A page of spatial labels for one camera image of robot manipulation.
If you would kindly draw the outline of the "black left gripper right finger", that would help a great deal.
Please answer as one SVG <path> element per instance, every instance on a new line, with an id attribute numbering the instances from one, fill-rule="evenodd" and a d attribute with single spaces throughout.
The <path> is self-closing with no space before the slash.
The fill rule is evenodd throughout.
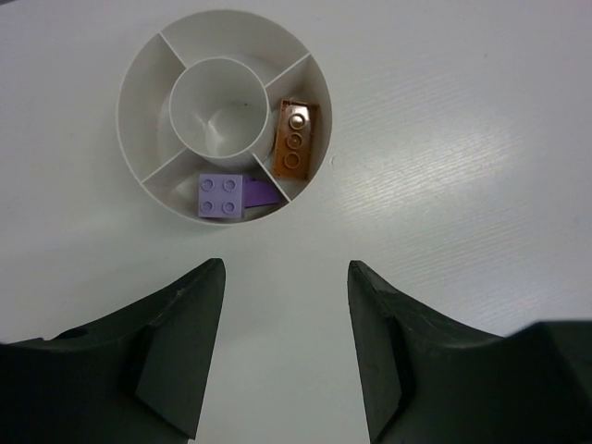
<path id="1" fill-rule="evenodd" d="M 508 337 L 462 324 L 361 261 L 348 302 L 374 443 L 587 443 L 591 324 L 541 321 Z"/>

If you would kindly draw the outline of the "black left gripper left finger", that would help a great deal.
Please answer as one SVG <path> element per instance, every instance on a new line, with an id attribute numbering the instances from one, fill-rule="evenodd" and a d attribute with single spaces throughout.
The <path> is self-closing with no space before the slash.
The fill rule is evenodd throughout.
<path id="1" fill-rule="evenodd" d="M 5 443 L 196 437 L 226 284 L 219 258 L 53 339 L 1 347 Z"/>

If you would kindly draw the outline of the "lavender square lego brick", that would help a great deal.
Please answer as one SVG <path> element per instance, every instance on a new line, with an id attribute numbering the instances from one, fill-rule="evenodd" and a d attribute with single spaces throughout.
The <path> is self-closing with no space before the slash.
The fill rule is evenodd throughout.
<path id="1" fill-rule="evenodd" d="M 201 174 L 198 185 L 198 217 L 243 218 L 243 175 Z"/>

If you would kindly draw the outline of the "purple lego piece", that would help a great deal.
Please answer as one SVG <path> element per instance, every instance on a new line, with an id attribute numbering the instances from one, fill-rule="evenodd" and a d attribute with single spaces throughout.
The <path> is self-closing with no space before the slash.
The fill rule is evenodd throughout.
<path id="1" fill-rule="evenodd" d="M 246 178 L 243 182 L 243 189 L 243 205 L 245 208 L 275 205 L 281 202 L 278 189 L 269 182 Z"/>

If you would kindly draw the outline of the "orange-brown lego plate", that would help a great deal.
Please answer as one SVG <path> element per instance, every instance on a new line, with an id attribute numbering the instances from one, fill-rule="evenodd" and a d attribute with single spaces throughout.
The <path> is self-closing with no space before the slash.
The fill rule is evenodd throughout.
<path id="1" fill-rule="evenodd" d="M 272 166 L 276 178 L 309 179 L 319 118 L 318 104 L 288 98 L 280 100 Z"/>

